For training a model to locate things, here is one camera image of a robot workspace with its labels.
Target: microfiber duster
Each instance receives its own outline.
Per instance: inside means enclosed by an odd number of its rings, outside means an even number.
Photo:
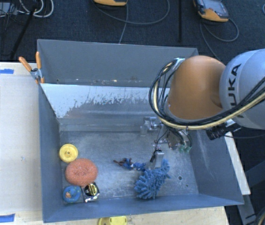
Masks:
[[[149,199],[155,198],[161,186],[165,183],[166,178],[171,178],[167,173],[170,170],[169,162],[166,159],[162,160],[161,167],[155,169],[147,169],[144,174],[136,181],[136,190],[139,194],[138,198]]]

